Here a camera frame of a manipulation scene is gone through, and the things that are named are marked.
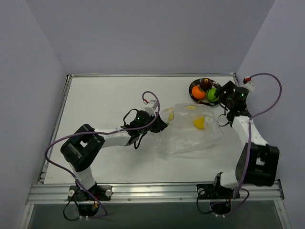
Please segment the green fake watermelon ball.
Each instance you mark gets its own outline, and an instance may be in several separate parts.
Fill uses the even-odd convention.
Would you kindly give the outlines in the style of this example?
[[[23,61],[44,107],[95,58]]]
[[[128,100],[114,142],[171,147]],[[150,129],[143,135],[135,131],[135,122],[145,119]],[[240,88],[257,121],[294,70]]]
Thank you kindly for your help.
[[[210,88],[206,92],[206,99],[212,103],[212,96],[215,95],[216,88]]]

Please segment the dark red fake fruit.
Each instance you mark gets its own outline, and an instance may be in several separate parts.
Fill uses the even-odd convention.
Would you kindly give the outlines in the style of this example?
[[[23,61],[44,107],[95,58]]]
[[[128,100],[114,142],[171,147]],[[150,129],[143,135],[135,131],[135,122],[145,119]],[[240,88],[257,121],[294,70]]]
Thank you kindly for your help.
[[[202,91],[207,92],[213,86],[212,81],[209,78],[203,78],[200,83],[199,87]]]

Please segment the orange fake fruit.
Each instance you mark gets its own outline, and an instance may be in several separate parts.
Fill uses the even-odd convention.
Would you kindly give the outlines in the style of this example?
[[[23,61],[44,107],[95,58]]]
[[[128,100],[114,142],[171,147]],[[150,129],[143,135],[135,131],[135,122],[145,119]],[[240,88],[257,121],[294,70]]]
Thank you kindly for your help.
[[[202,100],[206,97],[206,92],[202,91],[198,85],[192,88],[192,96],[197,100]]]

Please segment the yellow fake lemon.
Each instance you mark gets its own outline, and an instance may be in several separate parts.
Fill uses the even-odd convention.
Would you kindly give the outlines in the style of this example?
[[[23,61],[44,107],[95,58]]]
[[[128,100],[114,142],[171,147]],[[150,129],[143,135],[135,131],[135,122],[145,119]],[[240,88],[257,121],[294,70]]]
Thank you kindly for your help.
[[[197,118],[194,120],[193,124],[197,129],[204,130],[205,129],[205,118],[204,117]]]

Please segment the translucent plastic bag lemon print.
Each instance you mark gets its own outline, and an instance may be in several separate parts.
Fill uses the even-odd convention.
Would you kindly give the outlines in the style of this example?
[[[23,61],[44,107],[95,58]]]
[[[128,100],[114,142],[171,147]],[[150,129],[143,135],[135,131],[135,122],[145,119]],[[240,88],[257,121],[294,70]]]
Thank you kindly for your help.
[[[201,158],[205,150],[217,146],[223,137],[214,111],[203,104],[179,103],[159,113],[168,126],[157,134],[155,150],[163,157]],[[195,119],[205,118],[205,129],[197,129]]]

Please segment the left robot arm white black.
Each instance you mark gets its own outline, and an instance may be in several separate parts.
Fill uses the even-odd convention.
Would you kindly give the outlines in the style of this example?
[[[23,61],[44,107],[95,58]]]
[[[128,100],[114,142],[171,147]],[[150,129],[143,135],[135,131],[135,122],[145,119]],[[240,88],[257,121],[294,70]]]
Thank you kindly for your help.
[[[91,164],[102,148],[130,145],[136,148],[136,142],[140,142],[148,132],[159,133],[167,126],[168,124],[159,115],[150,116],[148,112],[138,110],[134,120],[121,127],[128,131],[111,135],[85,134],[71,137],[61,146],[61,153],[70,164],[81,186],[89,190],[96,185]]]

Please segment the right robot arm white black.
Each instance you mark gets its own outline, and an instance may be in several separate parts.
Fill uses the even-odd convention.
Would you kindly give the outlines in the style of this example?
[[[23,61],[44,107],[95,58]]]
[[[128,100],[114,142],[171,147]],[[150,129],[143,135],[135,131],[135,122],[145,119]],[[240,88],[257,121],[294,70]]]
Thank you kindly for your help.
[[[243,148],[233,171],[219,173],[217,185],[239,191],[242,185],[270,187],[275,182],[279,160],[279,148],[271,146],[260,135],[253,117],[247,110],[246,99],[254,84],[248,81],[237,86],[229,81],[217,88],[215,95],[224,106],[229,126],[238,134]]]

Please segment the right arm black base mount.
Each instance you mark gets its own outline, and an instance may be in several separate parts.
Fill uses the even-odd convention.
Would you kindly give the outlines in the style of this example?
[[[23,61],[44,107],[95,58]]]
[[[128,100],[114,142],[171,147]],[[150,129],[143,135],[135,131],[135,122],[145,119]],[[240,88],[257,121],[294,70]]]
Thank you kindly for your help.
[[[234,190],[231,188],[222,187],[220,185],[197,184],[196,207],[202,214],[226,215],[232,211],[231,200],[234,195]],[[199,206],[199,200],[211,200],[210,209],[202,210]]]

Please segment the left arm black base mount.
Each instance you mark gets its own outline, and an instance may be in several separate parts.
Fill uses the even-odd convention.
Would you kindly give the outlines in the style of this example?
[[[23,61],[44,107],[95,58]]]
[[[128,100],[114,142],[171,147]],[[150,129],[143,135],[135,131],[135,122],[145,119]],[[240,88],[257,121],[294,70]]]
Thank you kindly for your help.
[[[82,217],[95,217],[100,208],[100,204],[92,197],[99,201],[110,201],[112,195],[112,186],[97,185],[89,189],[89,193],[82,190],[78,185],[70,186],[67,201],[74,203]]]

